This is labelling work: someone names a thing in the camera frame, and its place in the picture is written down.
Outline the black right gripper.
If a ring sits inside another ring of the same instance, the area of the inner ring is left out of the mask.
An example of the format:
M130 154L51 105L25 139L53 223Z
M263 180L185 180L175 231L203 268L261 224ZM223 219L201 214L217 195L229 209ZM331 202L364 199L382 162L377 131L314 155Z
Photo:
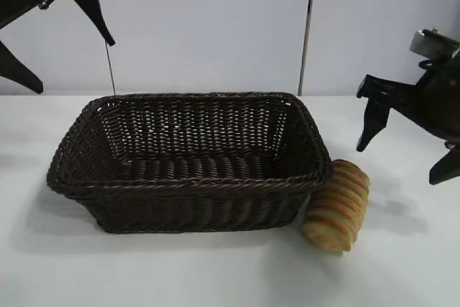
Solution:
M390 109L430 134L459 142L459 58L423 60L425 73L415 84L385 80L367 74L357 98L367 98L362 134L356 150L363 152L386 126ZM437 185L459 177L459 146L450 147L430 170L429 183Z

